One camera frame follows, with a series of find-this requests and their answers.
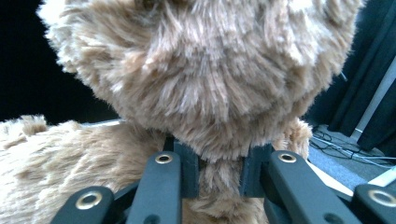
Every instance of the metal grommet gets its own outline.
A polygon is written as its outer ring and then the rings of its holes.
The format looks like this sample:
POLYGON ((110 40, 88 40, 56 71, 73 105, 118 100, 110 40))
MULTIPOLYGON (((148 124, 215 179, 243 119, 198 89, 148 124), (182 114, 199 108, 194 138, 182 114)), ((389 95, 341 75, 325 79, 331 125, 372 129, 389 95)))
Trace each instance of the metal grommet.
POLYGON ((292 163, 292 162, 296 162, 296 161, 297 161, 297 158, 295 158, 295 156, 290 155, 290 154, 288 154, 288 153, 282 153, 282 154, 280 154, 278 157, 279 157, 279 159, 280 159, 281 161, 283 161, 283 162, 290 162, 290 163, 292 163))
POLYGON ((382 204, 386 207, 396 207, 396 198, 385 191, 379 189, 370 189, 369 196, 376 203, 382 204))
POLYGON ((172 161, 172 156, 168 154, 162 154, 155 158, 155 161, 159 164, 165 164, 172 161))
POLYGON ((99 202, 102 201, 102 198, 103 196, 99 191, 89 191, 78 198, 76 208, 79 210, 90 209, 99 204, 99 202))

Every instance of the stuffed animal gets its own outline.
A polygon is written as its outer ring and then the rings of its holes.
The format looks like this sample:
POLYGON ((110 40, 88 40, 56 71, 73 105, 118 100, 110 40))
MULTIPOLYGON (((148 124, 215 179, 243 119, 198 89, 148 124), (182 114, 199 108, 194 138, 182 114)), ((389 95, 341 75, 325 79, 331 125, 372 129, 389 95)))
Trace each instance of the stuffed animal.
POLYGON ((298 118, 339 74, 359 0, 44 0, 58 64, 123 118, 0 124, 0 220, 48 223, 74 192, 140 178, 172 134, 205 162, 183 223, 264 223, 239 195, 249 147, 308 155, 298 118))

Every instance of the fluffy fur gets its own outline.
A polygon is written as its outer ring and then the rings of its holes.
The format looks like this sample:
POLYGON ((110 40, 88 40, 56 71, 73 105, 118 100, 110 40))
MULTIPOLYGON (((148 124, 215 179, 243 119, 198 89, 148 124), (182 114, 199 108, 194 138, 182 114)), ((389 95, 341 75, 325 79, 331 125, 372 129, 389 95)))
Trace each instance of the fluffy fur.
POLYGON ((360 6, 359 0, 45 0, 38 15, 58 63, 126 122, 3 123, 7 178, 0 191, 7 206, 0 206, 0 218, 48 221, 78 189, 122 188, 171 133, 207 161, 200 197, 184 201, 184 223, 263 223, 262 200, 238 195, 242 159, 249 146, 266 143, 307 157, 311 132, 298 117, 341 71, 360 6), (32 135, 18 123, 44 132, 32 135))

